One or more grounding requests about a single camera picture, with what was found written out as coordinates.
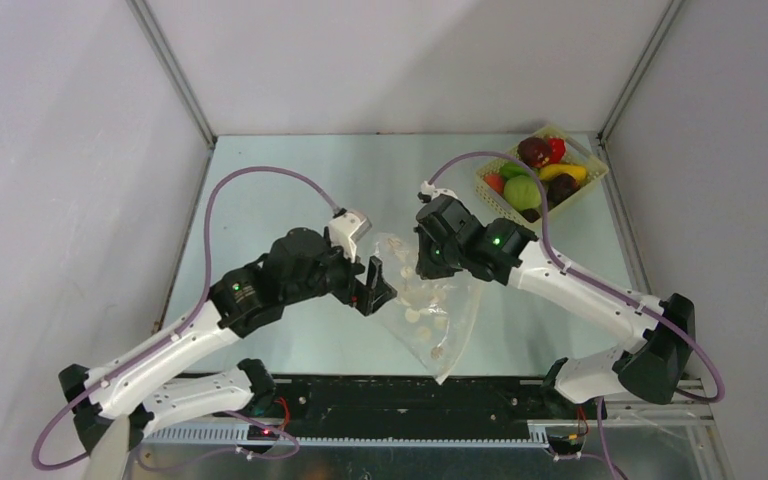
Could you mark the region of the clear zip top bag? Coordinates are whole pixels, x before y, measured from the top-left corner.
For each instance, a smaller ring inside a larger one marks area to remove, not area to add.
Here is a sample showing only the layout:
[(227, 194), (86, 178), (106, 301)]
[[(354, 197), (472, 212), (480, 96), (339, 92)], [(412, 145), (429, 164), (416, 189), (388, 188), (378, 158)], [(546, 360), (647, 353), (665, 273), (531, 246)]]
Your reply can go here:
[(468, 274), (424, 280), (416, 243), (390, 233), (378, 233), (374, 240), (383, 279), (396, 290), (374, 318), (442, 384), (469, 343), (484, 284)]

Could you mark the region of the green toy cabbage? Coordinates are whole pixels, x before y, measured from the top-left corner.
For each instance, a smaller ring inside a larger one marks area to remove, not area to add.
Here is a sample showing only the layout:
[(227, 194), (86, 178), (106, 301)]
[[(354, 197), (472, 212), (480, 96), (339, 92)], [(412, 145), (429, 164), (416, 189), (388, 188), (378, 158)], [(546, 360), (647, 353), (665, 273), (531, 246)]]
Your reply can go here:
[(521, 175), (506, 181), (503, 198), (516, 211), (538, 209), (542, 205), (542, 185)]

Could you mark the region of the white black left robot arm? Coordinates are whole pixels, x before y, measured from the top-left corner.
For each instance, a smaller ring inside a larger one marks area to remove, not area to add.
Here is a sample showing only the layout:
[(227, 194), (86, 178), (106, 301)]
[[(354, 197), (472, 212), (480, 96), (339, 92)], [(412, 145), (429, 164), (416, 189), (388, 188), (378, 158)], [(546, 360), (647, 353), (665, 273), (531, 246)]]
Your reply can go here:
[(244, 359), (200, 379), (176, 381), (196, 361), (279, 320), (286, 307), (331, 295), (364, 316), (394, 299), (381, 260), (357, 259), (367, 221), (348, 215), (323, 232), (300, 227), (273, 242), (269, 252), (227, 272), (191, 314), (103, 367), (73, 364), (59, 374), (73, 423), (91, 452), (114, 420), (129, 421), (127, 447), (152, 433), (221, 411), (264, 416), (276, 403), (276, 386), (264, 364)]

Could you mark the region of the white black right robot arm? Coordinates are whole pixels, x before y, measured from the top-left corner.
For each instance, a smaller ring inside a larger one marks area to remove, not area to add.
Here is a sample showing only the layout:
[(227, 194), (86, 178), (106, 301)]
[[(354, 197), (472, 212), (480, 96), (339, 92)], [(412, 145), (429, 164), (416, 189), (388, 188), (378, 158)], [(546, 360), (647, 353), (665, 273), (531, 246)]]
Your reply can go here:
[(562, 358), (546, 376), (545, 411), (566, 418), (596, 397), (628, 392), (664, 405), (678, 391), (695, 335), (693, 302), (666, 300), (614, 285), (548, 250), (538, 235), (509, 219), (483, 225), (445, 194), (420, 197), (417, 273), (441, 279), (467, 272), (484, 282), (538, 295), (612, 334), (617, 344), (581, 359)]

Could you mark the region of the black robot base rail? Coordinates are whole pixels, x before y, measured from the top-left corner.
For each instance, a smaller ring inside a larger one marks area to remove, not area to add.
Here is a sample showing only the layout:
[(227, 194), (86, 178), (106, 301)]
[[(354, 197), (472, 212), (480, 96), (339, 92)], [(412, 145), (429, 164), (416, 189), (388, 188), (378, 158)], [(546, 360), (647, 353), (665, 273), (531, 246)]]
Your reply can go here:
[(594, 422), (597, 403), (576, 405), (539, 378), (279, 374), (242, 409), (276, 418), (306, 439), (525, 441), (536, 421)]

